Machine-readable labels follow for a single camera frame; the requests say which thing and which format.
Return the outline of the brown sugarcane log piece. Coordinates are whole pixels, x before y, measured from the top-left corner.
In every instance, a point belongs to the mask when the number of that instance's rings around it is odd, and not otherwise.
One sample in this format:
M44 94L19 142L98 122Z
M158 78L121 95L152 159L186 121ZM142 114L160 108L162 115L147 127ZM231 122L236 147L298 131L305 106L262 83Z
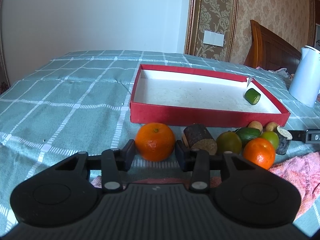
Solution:
M203 124L187 126L183 130L182 141L189 149L205 150L210 155L217 153L217 143Z

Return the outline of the small orange tangerine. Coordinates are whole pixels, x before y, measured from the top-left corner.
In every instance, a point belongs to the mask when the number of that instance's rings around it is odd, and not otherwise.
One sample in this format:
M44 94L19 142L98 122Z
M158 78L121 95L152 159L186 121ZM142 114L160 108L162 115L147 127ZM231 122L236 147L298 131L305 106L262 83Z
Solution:
M144 160L159 162L171 156L175 141L175 135L169 126L152 122L139 129L135 147Z

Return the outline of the green avocado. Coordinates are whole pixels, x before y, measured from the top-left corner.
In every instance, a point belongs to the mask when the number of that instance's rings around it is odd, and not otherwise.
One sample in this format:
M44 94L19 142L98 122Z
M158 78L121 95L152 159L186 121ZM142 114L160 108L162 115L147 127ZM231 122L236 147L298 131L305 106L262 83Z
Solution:
M249 141L261 135L261 131L259 129L250 128L250 127L243 127L243 128L237 129L235 133L240 138L243 146L245 146Z

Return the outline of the red shallow cardboard box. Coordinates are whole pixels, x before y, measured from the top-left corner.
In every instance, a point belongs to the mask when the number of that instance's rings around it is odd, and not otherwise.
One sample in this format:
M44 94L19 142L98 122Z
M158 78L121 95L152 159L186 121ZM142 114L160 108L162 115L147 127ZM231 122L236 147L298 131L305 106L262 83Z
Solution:
M254 88L256 105L244 98ZM130 99L132 123L243 127L252 121L285 125L289 110L257 79L213 70L141 64Z

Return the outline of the white electric kettle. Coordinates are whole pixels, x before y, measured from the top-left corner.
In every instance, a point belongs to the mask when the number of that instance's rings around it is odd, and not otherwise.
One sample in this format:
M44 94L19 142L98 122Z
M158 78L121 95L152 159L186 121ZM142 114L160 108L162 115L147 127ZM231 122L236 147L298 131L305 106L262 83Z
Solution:
M301 48L301 54L289 93L299 102L312 108L319 95L319 50L304 46Z

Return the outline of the white wall switch panel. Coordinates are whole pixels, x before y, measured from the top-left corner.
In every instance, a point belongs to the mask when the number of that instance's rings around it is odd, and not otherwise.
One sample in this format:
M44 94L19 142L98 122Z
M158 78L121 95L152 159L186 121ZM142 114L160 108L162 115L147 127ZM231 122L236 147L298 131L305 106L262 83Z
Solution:
M209 30L204 31L204 37L203 37L204 44L223 47L224 39L225 39L225 36L223 34L216 33Z

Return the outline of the pink towel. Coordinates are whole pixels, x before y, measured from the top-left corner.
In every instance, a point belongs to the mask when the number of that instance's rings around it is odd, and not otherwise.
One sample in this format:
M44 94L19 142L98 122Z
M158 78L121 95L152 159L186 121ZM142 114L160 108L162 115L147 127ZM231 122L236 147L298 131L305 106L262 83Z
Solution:
M269 169L270 172L283 178L294 185L301 196L301 205L295 217L296 221L304 215L319 197L319 152L296 156ZM221 184L220 176L210 179L211 187ZM140 184L172 184L182 183L188 188L189 179L182 178L148 178L133 181ZM91 184L96 188L102 188L101 176L96 176Z

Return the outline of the green cucumber piece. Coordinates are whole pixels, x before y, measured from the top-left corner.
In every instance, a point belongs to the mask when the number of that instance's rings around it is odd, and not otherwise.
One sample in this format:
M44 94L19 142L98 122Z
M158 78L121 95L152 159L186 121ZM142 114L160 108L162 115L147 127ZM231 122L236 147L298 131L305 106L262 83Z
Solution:
M254 88L248 89L244 94L245 100L249 102L251 105L256 105L259 102L260 97L261 94Z

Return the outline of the tan longan fruit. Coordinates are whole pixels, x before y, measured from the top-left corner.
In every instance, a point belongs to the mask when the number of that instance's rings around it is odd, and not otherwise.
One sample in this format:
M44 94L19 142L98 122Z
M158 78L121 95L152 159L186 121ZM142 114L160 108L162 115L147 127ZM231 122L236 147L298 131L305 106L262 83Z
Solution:
M252 121L248 124L248 128L255 128L260 131L260 133L263 131L263 126L259 121Z
M265 126L265 131L266 132L274 132L277 127L279 125L276 122L269 122L266 126Z

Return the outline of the green plaid bedsheet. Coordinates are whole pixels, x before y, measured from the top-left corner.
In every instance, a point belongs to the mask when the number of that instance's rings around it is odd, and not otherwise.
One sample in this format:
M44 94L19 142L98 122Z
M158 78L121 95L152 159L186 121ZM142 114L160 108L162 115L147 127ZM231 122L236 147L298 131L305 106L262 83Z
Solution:
M252 76L289 111L288 130L319 128L319 105L304 106L290 81L265 70L201 57L130 50L77 51L50 60L1 95L1 234L16 225L13 189L79 151L121 148L140 126L129 103L141 64Z

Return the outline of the dark green round fruit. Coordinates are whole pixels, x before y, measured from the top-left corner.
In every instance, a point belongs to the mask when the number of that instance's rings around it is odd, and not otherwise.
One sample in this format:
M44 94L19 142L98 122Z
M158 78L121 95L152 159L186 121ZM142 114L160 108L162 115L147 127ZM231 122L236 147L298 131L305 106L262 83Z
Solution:
M242 150L242 141L235 132L224 132L217 137L217 154L221 155L224 152L232 152L240 154Z

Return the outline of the large orange tangerine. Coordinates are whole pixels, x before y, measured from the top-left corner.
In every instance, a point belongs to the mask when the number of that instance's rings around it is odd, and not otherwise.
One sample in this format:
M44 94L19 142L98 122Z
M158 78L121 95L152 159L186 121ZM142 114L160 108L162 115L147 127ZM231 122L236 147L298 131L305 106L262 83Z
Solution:
M268 170L275 161L276 150L268 140L255 138L246 144L242 156L255 165Z

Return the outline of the light green lime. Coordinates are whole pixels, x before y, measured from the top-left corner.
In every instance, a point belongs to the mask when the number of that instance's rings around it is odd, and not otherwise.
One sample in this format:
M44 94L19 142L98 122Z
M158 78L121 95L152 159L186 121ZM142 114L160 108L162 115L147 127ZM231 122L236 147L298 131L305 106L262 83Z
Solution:
M276 132L266 131L266 132L263 132L260 135L260 137L263 138L263 139L266 139L267 141L269 141L273 145L275 150L278 148L278 146L279 146L279 137L278 137Z

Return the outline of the gold ornate wall frame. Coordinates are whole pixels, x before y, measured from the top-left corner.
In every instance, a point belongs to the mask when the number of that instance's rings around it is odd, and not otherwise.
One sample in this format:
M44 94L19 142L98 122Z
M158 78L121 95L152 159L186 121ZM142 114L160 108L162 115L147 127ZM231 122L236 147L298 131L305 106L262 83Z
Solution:
M239 0L189 0L184 53L229 61L231 59ZM204 42L205 32L222 34L222 46Z

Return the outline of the dark sugarcane piece white end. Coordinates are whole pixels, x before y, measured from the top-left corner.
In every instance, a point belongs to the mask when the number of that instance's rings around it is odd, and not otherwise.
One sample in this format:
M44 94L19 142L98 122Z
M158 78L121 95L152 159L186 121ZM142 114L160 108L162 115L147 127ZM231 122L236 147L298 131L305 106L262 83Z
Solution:
M293 138L292 134L288 130L286 130L280 126L278 126L276 128L276 133L279 138L279 145L276 149L276 154L285 155L287 153L288 148L289 148L290 142Z

